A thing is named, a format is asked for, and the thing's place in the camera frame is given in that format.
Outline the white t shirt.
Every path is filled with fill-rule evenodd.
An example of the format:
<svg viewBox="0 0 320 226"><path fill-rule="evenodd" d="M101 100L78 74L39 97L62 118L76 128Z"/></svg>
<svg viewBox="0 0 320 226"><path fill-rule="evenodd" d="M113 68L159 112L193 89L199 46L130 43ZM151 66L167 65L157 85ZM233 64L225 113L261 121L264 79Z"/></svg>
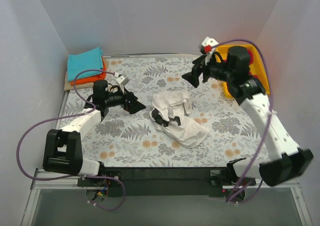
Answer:
<svg viewBox="0 0 320 226"><path fill-rule="evenodd" d="M162 91L152 96L149 116L156 130L190 149L199 146L210 133L210 129L189 117L191 112L192 101L188 91Z"/></svg>

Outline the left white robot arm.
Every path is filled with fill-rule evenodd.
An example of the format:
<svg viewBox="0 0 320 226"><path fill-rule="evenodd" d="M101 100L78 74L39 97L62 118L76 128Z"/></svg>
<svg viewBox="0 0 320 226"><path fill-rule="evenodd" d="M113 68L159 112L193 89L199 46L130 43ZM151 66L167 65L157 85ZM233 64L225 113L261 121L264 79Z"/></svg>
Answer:
<svg viewBox="0 0 320 226"><path fill-rule="evenodd" d="M110 89L108 86L106 80L94 82L93 94L87 98L82 115L61 129L52 129L47 133L42 164L45 171L74 176L88 175L96 186L105 183L107 177L101 170L102 164L83 156L83 138L104 120L110 107L120 106L129 114L146 108L133 92L120 85Z"/></svg>

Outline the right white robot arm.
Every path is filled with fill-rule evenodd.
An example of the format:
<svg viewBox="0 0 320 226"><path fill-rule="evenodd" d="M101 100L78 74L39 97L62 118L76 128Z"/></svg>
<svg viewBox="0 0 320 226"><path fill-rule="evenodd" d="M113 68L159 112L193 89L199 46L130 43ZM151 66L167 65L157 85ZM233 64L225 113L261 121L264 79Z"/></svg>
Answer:
<svg viewBox="0 0 320 226"><path fill-rule="evenodd" d="M268 186L276 186L303 175L314 156L310 149L301 149L278 119L264 86L250 72L247 48L230 47L226 60L212 46L202 46L200 50L202 56L193 61L192 71L182 78L195 88L200 76L203 82L209 78L226 82L227 90L252 120L261 136L260 145L266 146L269 155L267 162L258 162L254 157L229 162L227 181L236 185L245 177L259 178Z"/></svg>

